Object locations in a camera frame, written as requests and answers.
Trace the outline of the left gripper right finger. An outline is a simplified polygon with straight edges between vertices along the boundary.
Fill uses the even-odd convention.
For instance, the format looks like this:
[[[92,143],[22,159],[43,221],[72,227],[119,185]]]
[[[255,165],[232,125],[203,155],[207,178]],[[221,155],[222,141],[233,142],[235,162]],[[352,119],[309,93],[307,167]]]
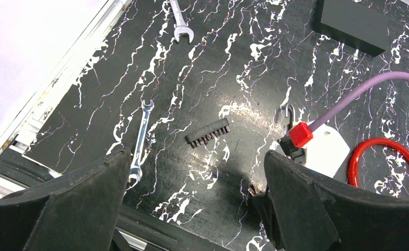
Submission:
[[[277,249],[409,250],[409,200],[339,182],[273,150],[264,171],[263,222]]]

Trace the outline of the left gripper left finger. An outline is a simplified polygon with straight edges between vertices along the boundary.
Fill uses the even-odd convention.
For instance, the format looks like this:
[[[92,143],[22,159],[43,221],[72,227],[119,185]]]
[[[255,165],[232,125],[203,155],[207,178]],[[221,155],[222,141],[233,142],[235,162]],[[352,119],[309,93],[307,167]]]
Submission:
[[[0,199],[0,250],[108,250],[131,165],[128,148]]]

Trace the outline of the red cable lock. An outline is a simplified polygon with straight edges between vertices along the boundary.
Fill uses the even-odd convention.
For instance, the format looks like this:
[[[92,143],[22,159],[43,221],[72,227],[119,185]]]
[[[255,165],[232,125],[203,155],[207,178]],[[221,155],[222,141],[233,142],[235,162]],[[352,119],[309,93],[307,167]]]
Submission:
[[[347,179],[357,188],[409,199],[409,150],[386,138],[365,140],[351,155]]]

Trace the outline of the brass padlock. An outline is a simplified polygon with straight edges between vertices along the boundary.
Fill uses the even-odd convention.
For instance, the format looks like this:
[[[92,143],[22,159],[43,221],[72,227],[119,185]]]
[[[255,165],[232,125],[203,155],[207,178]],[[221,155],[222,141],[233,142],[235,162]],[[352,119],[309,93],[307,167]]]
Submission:
[[[285,117],[289,118],[289,124],[287,126],[288,130],[291,130],[294,126],[298,124],[296,120],[296,109],[294,105],[287,103],[285,106]]]

